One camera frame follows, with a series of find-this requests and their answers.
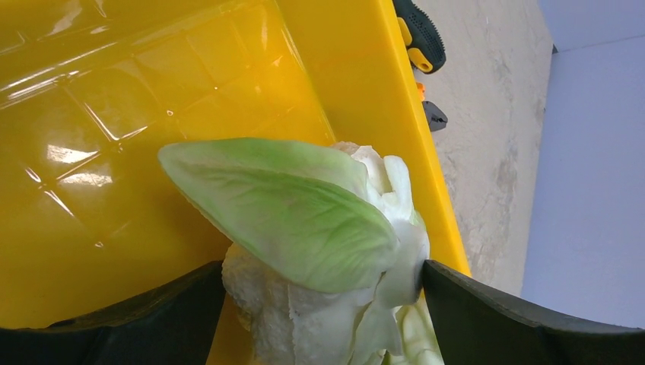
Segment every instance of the concrete floor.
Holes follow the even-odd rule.
[[[446,45],[426,99],[474,278],[522,289],[553,42],[538,0],[416,0]]]

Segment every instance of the black and yellow tool handle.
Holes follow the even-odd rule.
[[[410,61],[425,74],[438,71],[446,62],[446,51],[437,28],[411,0],[393,1]]]

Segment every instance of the white vegetable stalk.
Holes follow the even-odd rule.
[[[224,286],[260,363],[443,363],[419,300],[429,241],[400,157],[241,138],[172,144],[160,161],[234,241]]]

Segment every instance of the yellow plastic container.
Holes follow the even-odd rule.
[[[157,163],[182,140],[399,155],[432,257],[469,274],[390,0],[3,0],[0,24],[0,326],[47,326],[223,258]],[[229,300],[212,353],[249,363]]]

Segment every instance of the white wall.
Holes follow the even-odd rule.
[[[560,51],[645,34],[644,0],[540,0]]]
[[[618,3],[645,27],[645,2]],[[522,297],[645,328],[645,29],[584,40],[597,18],[568,20],[568,35],[552,29],[557,46],[585,47],[552,60]]]

